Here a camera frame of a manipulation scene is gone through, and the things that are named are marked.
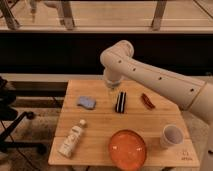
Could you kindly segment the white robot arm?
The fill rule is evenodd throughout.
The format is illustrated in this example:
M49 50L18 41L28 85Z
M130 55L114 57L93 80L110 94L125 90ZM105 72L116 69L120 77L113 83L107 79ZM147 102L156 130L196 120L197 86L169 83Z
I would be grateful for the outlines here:
M134 47L127 40L121 40L101 53L105 84L114 88L127 77L206 122L209 135L199 171L213 171L213 84L139 62L133 55Z

